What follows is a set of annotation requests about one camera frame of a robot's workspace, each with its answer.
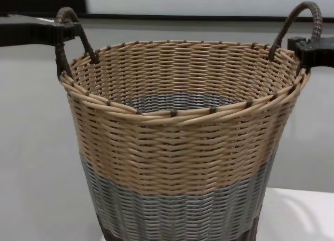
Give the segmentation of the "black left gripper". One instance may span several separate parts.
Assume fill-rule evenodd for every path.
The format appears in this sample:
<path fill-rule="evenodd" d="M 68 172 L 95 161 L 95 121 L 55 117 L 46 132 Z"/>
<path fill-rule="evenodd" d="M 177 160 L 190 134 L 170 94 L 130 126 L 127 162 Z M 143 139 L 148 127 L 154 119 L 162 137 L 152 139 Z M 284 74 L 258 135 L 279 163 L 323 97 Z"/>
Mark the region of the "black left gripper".
<path fill-rule="evenodd" d="M 78 22 L 54 23 L 23 15 L 1 17 L 1 47 L 28 44 L 55 46 L 80 34 L 81 24 Z"/>

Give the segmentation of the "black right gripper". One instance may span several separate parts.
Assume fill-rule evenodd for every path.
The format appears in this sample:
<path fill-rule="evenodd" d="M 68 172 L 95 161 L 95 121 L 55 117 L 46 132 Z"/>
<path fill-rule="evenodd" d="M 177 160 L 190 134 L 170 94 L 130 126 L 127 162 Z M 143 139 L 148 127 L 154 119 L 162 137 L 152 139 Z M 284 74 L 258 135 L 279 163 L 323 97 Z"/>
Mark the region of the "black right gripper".
<path fill-rule="evenodd" d="M 313 67 L 312 51 L 309 50 L 309 40 L 303 37 L 288 38 L 288 50 L 293 51 L 303 68 Z M 333 67 L 333 39 L 320 39 L 315 46 L 314 66 Z"/>

